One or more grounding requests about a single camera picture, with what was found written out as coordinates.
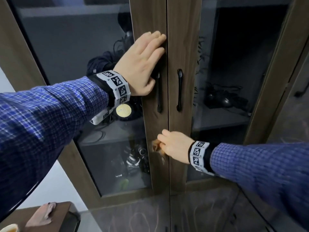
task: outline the glass door panel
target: glass door panel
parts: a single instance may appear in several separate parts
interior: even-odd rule
[[[10,0],[47,84],[112,70],[134,43],[129,0]],[[151,188],[140,97],[74,141],[101,196]]]
[[[191,137],[242,144],[291,0],[203,0]],[[187,181],[210,177],[188,167]]]

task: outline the wooden table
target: wooden table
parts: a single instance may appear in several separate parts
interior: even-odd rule
[[[18,224],[19,229],[22,232],[59,232],[61,226],[63,225],[64,219],[70,215],[74,215],[78,223],[76,225],[75,231],[77,231],[80,218],[79,214],[76,213],[76,208],[72,202],[57,203],[56,208],[50,214],[52,222],[45,226],[27,227],[26,223],[32,217],[39,207],[23,208],[12,212],[4,221],[0,223],[0,230],[10,224]]]

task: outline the white wall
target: white wall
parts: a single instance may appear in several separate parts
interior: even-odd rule
[[[3,92],[14,92],[14,89],[0,68],[0,93]],[[65,201],[73,202],[80,212],[87,210],[86,205],[60,163],[56,161],[40,185],[18,208],[40,206],[48,202]]]

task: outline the wristband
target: wristband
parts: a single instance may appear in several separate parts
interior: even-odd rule
[[[93,79],[92,81],[95,82],[96,84],[98,84],[96,82],[97,80],[103,81],[102,84],[107,84],[108,85],[107,90],[109,91],[109,99],[114,100],[113,107],[109,106],[108,108],[102,110],[100,113],[98,113],[95,117],[93,117],[90,120],[92,124],[97,125],[103,119],[105,119],[116,107],[118,107],[120,104],[129,101],[131,92],[129,89],[128,82],[117,72],[110,70],[98,73],[95,76],[96,76],[95,79]]]
[[[210,163],[204,163],[204,156],[209,155],[207,151],[209,145],[210,143],[208,142],[194,142],[189,149],[189,162],[197,171],[214,176],[215,174],[210,168]]]

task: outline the cup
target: cup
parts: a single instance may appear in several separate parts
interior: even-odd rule
[[[4,227],[2,230],[0,230],[0,232],[20,232],[20,230],[18,229],[17,224],[10,224]]]

